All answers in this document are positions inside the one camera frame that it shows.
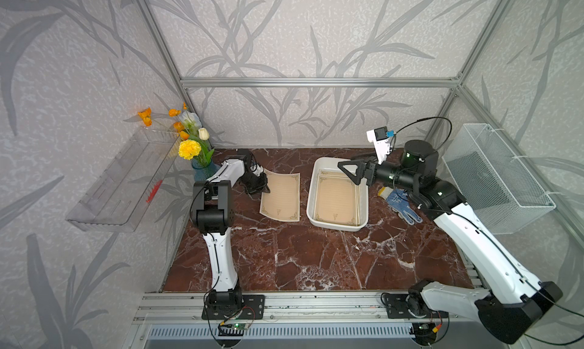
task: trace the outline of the metal grille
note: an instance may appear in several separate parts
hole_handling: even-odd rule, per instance
[[[442,159],[458,189],[493,234],[518,231],[555,208],[490,125],[463,125]]]
[[[213,334],[219,337],[216,325]],[[250,339],[317,339],[317,338],[409,338],[410,323],[254,323],[244,331]],[[241,337],[221,339],[238,340]],[[150,328],[149,340],[212,339],[207,324],[155,324]]]

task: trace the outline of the flower vase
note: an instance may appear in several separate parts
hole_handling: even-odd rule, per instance
[[[209,179],[210,177],[213,177],[217,170],[219,170],[219,165],[213,163],[213,161],[208,165],[203,166],[197,159],[193,158],[190,164],[193,166],[195,181]]]

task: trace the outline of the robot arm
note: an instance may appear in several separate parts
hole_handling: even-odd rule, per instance
[[[380,181],[406,190],[418,209],[471,259],[490,288],[420,281],[409,290],[413,310],[427,306],[468,317],[512,344],[551,308],[553,303],[545,297],[557,302],[562,291],[553,282],[541,282],[497,241],[456,187],[436,177],[437,160],[438,152],[429,143],[411,140],[405,143],[400,164],[360,159],[340,162],[339,168],[356,184],[365,178],[368,185]],[[356,173],[346,165],[356,165]]]
[[[242,294],[231,255],[231,226],[235,219],[231,188],[240,181],[248,194],[269,193],[267,176],[247,149],[237,150],[209,179],[193,185],[190,219],[207,244],[213,281],[204,311],[228,316],[242,308]]]

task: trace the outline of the stack of paper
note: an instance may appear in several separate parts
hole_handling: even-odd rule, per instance
[[[318,221],[359,225],[359,186],[341,171],[320,170],[314,209]]]

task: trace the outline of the brown marble surface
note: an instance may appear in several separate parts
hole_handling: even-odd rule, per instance
[[[358,232],[312,226],[306,216],[314,162],[323,156],[349,158],[371,148],[254,149],[258,163],[275,173],[300,173],[299,222],[279,222],[259,214],[261,195],[234,188],[236,219],[231,244],[244,291],[314,289],[407,289],[429,278],[447,285],[472,287],[454,242],[426,216],[406,224],[369,189],[369,222]],[[219,150],[220,164],[235,150]],[[390,159],[396,162],[401,150]],[[201,292],[211,286],[207,247],[189,222],[170,269],[166,292]]]

